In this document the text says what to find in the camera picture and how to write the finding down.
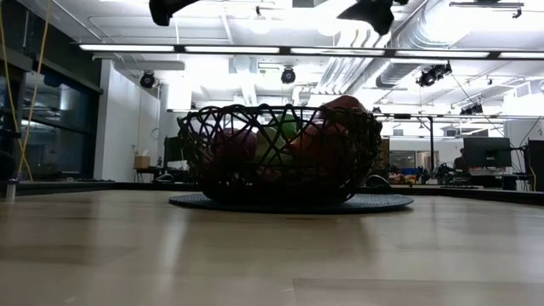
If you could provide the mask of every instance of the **table surface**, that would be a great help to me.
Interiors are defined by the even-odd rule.
[[[165,191],[0,204],[2,306],[542,305],[544,208],[415,196],[349,216],[189,210]]]

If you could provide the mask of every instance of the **computer monitor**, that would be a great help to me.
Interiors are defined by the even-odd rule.
[[[466,137],[464,161],[467,167],[511,167],[510,139],[494,137]]]
[[[182,151],[183,141],[180,137],[171,137],[164,139],[164,165],[168,162],[177,162],[184,159]]]

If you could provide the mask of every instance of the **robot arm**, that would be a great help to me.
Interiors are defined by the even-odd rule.
[[[150,0],[150,12],[153,21],[158,26],[170,26],[172,16],[198,0]]]

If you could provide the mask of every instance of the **cable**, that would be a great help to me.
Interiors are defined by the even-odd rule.
[[[530,171],[533,173],[533,191],[536,191],[536,173],[533,167],[530,167]]]
[[[467,99],[471,102],[471,103],[474,103],[472,98],[470,98],[470,96],[468,95],[467,91],[465,90],[465,88],[462,87],[462,85],[459,83],[459,81],[457,81],[457,78],[456,76],[454,76],[453,74],[451,74],[451,77],[453,77],[453,79],[456,81],[457,85],[459,85],[459,88],[465,93],[465,95],[467,96]],[[490,118],[488,118],[486,115],[482,114],[482,116],[484,116],[484,118],[491,124],[491,126],[497,131],[499,132],[499,134],[503,137],[503,138],[506,138],[506,136],[504,135],[503,132],[501,132],[496,126],[495,124],[493,124],[493,122],[490,120]],[[516,148],[515,145],[513,145],[512,141],[510,141],[510,145],[513,147],[513,148]],[[519,166],[521,167],[521,159],[519,158],[519,152],[517,150],[515,150],[516,152],[516,157],[518,158],[518,164]],[[514,167],[512,165],[512,168],[515,170],[515,171],[518,171],[518,172],[522,172],[520,168],[516,169],[516,167]]]
[[[42,48],[40,50],[40,59],[37,62],[36,85],[34,86],[34,94],[32,95],[32,102],[31,102],[31,110],[28,115],[28,125],[26,126],[25,142],[23,143],[23,156],[26,153],[26,145],[28,145],[28,136],[31,133],[32,114],[34,112],[34,104],[36,103],[37,86],[40,83],[39,78],[42,72],[43,53],[45,51],[45,41],[47,40],[47,37],[48,37],[49,17],[51,16],[51,2],[52,0],[48,0],[48,11],[45,18],[45,28],[43,29]],[[23,160],[21,159],[19,164],[19,173],[22,167],[23,167]]]
[[[539,116],[538,119],[536,119],[535,121],[535,124],[533,124],[533,127],[529,130],[529,132],[527,132],[527,134],[525,135],[525,137],[521,140],[521,142],[519,143],[519,147],[523,144],[523,142],[527,139],[527,137],[529,136],[529,134],[531,132],[533,132],[533,130],[535,129],[536,127],[536,124],[538,124],[538,122],[541,120],[542,116]]]
[[[3,52],[3,68],[6,72],[6,80],[8,82],[8,96],[9,96],[9,104],[11,105],[11,115],[14,120],[14,128],[15,132],[19,132],[19,123],[17,122],[17,116],[15,115],[15,103],[14,103],[14,96],[11,92],[11,81],[9,80],[9,67],[8,67],[8,53],[6,52],[6,39],[5,34],[3,31],[3,15],[2,15],[2,2],[0,2],[0,34],[2,35],[2,52]],[[20,141],[20,138],[17,139],[17,142],[19,143],[20,151],[23,152],[23,143]],[[28,161],[26,160],[25,155],[23,154],[21,157],[21,160],[25,163],[26,171],[28,172],[28,177],[33,181],[32,177],[32,171],[31,167],[28,164]]]

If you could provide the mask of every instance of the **white wall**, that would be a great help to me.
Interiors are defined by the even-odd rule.
[[[119,73],[110,60],[102,62],[94,177],[117,182],[133,181],[133,146],[141,154],[148,150],[151,165],[158,157],[160,101]]]

